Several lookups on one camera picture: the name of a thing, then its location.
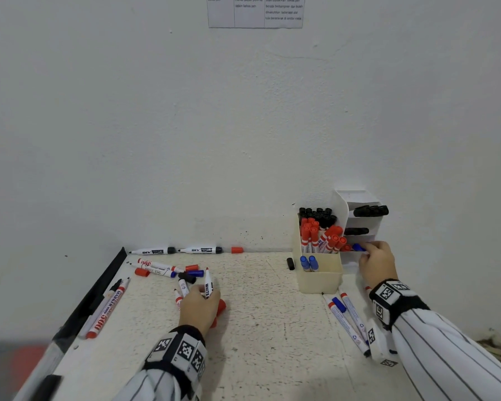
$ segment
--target white wall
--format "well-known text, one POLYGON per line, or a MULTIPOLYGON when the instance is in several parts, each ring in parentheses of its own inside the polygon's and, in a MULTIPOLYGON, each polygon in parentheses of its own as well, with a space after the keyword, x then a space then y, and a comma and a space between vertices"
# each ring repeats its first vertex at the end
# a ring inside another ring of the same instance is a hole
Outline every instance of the white wall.
POLYGON ((306 0, 301 30, 0 0, 0 339, 50 337, 121 245, 286 249, 333 187, 389 205, 430 305, 501 331, 501 0, 306 0))

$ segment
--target white speckled tabletop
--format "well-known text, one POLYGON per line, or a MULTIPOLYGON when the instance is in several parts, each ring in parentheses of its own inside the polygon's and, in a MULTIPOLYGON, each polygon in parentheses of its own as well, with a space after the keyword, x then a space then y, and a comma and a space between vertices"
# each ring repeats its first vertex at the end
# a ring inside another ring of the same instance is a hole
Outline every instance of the white speckled tabletop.
MULTIPOLYGON (((366 359, 321 295, 301 294, 290 253, 151 256, 171 265, 210 268, 227 303, 206 337, 203 400, 416 400, 403 368, 366 359)), ((138 256, 130 255, 128 260, 138 256)), ((54 401, 111 400, 139 369, 155 342, 178 323, 173 288, 162 276, 138 277, 98 338, 77 339, 54 374, 63 381, 54 401)), ((371 315, 359 276, 342 287, 358 313, 371 315)))

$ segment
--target pen holder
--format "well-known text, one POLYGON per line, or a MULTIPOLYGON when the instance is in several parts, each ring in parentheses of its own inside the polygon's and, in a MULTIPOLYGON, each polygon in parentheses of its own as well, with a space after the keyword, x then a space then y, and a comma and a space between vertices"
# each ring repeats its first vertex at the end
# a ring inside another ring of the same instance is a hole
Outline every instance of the pen holder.
POLYGON ((293 234, 293 262, 297 273, 299 291, 308 294, 334 294, 341 284, 343 267, 339 254, 302 253, 299 218, 295 216, 295 231, 293 234), (316 272, 306 272, 301 266, 301 256, 315 256, 319 269, 316 272))

